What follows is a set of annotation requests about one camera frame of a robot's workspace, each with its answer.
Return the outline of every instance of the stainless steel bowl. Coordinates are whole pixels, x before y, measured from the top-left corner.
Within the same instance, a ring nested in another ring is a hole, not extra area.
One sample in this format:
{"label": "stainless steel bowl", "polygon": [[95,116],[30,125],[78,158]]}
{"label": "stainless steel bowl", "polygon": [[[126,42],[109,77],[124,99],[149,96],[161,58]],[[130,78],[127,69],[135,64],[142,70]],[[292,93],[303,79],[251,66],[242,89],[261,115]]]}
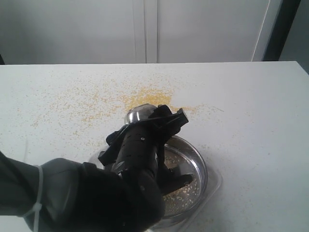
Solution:
{"label": "stainless steel bowl", "polygon": [[189,218],[206,197],[207,168],[200,153],[186,140],[173,136],[165,145],[166,165],[180,165],[182,172],[193,173],[194,181],[164,197],[166,213],[154,228],[168,228]]}

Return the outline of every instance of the white cabinet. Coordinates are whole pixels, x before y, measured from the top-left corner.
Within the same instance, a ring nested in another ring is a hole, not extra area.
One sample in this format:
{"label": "white cabinet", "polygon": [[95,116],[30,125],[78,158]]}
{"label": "white cabinet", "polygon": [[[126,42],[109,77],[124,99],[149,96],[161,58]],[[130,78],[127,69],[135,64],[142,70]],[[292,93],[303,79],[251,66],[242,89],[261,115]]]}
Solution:
{"label": "white cabinet", "polygon": [[261,60],[281,0],[2,0],[7,64]]}

